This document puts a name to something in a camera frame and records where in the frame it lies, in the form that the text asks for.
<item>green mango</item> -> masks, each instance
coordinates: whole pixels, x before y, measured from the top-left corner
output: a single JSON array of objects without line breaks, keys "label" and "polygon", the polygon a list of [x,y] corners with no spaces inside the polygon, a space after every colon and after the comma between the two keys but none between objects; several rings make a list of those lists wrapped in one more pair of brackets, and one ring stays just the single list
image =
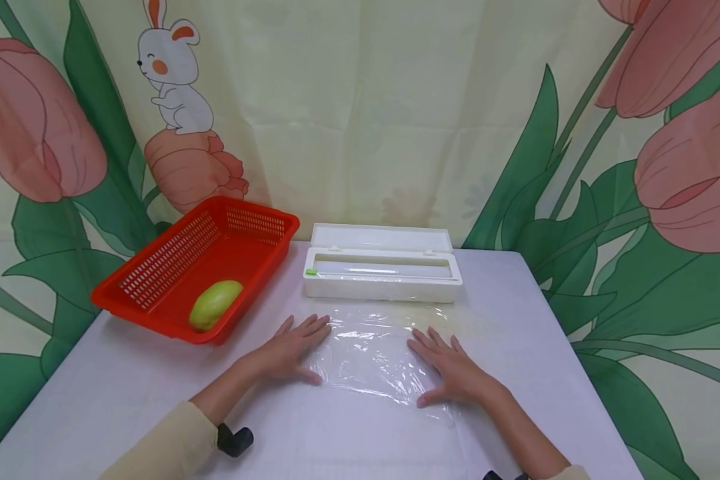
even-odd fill
[{"label": "green mango", "polygon": [[243,285],[235,280],[214,283],[195,300],[189,324],[203,332],[212,329],[242,291]]}]

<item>white table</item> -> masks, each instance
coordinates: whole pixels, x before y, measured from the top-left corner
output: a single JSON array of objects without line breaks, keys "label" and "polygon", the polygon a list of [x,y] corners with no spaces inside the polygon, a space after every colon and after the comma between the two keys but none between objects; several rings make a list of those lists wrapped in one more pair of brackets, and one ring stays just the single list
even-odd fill
[{"label": "white table", "polygon": [[[290,313],[321,308],[358,317],[364,309],[405,326],[406,303],[305,297],[301,268],[308,247],[291,244],[276,279],[222,347],[164,338],[102,313],[0,444],[0,479],[95,479]],[[459,335],[475,362],[507,384],[593,479],[641,478],[522,257],[489,251],[456,251],[456,257],[465,288],[443,307],[448,320],[438,323],[435,315],[432,323]],[[422,311],[437,312],[411,308],[418,325],[429,322]],[[493,469],[514,479],[520,471],[485,415],[450,409],[452,418],[442,407],[416,410],[335,385],[264,386],[227,420],[233,430],[252,429],[253,446],[240,459],[214,454],[197,478],[480,480]]]}]

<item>right hand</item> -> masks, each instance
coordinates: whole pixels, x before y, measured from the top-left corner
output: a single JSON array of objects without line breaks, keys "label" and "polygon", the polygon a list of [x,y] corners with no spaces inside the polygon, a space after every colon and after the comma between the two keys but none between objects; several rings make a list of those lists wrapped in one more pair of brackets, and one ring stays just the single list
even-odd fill
[{"label": "right hand", "polygon": [[320,375],[299,364],[309,350],[315,348],[331,332],[330,317],[312,315],[293,328],[290,315],[269,342],[245,355],[242,360],[257,376],[270,379],[300,379],[320,385]]},{"label": "right hand", "polygon": [[506,390],[503,385],[488,375],[469,358],[461,348],[456,335],[448,345],[435,329],[430,327],[429,337],[413,329],[416,340],[408,340],[409,347],[426,360],[443,379],[443,384],[420,396],[416,406],[420,409],[445,400],[474,401],[480,403],[488,397]]}]

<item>orange flower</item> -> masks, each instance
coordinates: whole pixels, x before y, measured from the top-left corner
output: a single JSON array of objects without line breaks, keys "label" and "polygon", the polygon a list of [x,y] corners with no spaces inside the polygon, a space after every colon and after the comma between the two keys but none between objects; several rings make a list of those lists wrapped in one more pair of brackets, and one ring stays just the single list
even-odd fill
[{"label": "orange flower", "polygon": [[15,39],[0,39],[0,175],[37,202],[96,188],[107,156],[56,67]]},{"label": "orange flower", "polygon": [[242,199],[248,193],[243,162],[224,151],[214,131],[176,135],[163,130],[144,147],[155,183],[179,212],[214,195]]},{"label": "orange flower", "polygon": [[635,187],[668,242],[720,252],[720,91],[650,137],[637,158]]},{"label": "orange flower", "polygon": [[634,16],[636,23],[599,95],[599,107],[616,106],[624,118],[652,116],[682,97],[720,60],[720,1],[601,4],[623,21]]}]

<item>rabbit illustration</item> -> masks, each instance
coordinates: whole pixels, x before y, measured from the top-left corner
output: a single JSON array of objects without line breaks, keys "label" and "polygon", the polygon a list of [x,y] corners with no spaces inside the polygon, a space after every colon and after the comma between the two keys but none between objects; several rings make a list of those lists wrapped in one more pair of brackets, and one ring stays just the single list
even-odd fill
[{"label": "rabbit illustration", "polygon": [[143,0],[151,29],[139,37],[139,60],[142,74],[159,92],[152,103],[159,106],[167,128],[177,135],[208,131],[213,126],[213,111],[208,102],[192,88],[199,74],[197,60],[190,45],[200,36],[189,20],[178,20],[164,29],[166,0]]}]

